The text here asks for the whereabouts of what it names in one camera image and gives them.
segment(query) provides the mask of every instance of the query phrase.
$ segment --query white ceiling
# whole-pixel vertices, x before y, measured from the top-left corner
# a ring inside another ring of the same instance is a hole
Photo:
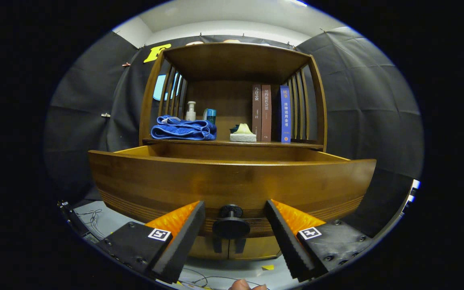
[[[346,26],[311,6],[289,0],[173,0],[138,15],[153,33],[167,28],[218,20],[261,22],[315,36]]]

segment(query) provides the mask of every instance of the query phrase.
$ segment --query book spine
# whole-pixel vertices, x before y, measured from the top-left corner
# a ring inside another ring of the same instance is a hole
[[[254,85],[252,89],[252,133],[256,134],[258,142],[261,140],[262,109],[261,85]]]
[[[261,141],[271,141],[271,86],[261,86],[263,94],[263,113],[262,113],[262,124],[261,124]]]
[[[280,141],[291,142],[291,99],[289,86],[280,86]]]

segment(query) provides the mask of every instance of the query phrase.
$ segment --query wire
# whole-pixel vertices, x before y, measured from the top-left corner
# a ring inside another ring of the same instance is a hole
[[[198,271],[195,271],[195,270],[193,270],[193,269],[189,269],[189,268],[182,268],[182,269],[190,270],[190,271],[193,271],[193,272],[197,273],[198,275],[201,275],[203,278],[201,278],[200,280],[205,279],[205,285],[199,286],[199,287],[202,287],[202,288],[203,288],[203,287],[207,286],[207,284],[209,283],[209,281],[207,280],[207,277],[205,277],[205,275],[203,275],[202,273],[200,273],[200,272],[198,272]]]
[[[225,279],[231,279],[231,280],[234,280],[234,281],[238,280],[238,279],[235,279],[235,278],[223,277],[223,276],[207,276],[206,278],[225,278]],[[203,279],[204,279],[204,278],[201,278],[201,279],[199,279],[199,280],[197,280],[197,281],[193,281],[193,283],[196,283],[196,282],[201,281],[201,280],[203,280]],[[247,283],[252,283],[252,284],[255,284],[255,285],[257,285],[257,286],[260,286],[260,285],[261,285],[261,284],[257,284],[257,283],[250,282],[250,281],[247,281]]]
[[[194,285],[194,284],[191,284],[191,283],[189,283],[189,282],[182,281],[182,280],[179,280],[179,282],[186,283],[186,284],[189,284],[189,285],[192,285],[192,286],[196,286],[196,287],[201,287],[201,288],[203,288],[203,287],[207,286],[206,284],[205,284],[205,285],[203,285],[203,286],[198,286],[198,285]]]
[[[98,213],[101,213],[103,210],[102,209],[97,209],[95,211],[87,211],[87,213],[77,213],[76,215],[81,217],[85,215],[92,215],[90,218],[90,222],[84,222],[84,224],[90,224],[92,229],[94,230],[94,236],[98,238],[99,240],[104,239],[105,235],[101,233],[101,231],[97,227],[97,220],[96,218],[98,217]]]

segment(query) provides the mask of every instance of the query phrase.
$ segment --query cabinet top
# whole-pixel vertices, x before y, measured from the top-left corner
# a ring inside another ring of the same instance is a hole
[[[311,61],[311,55],[276,46],[214,42],[162,51],[188,81],[284,83]]]

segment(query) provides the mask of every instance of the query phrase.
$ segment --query drawer knob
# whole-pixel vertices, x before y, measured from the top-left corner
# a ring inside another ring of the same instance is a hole
[[[238,239],[250,233],[250,225],[244,219],[241,207],[228,204],[220,209],[220,219],[212,225],[212,232],[220,238]]]

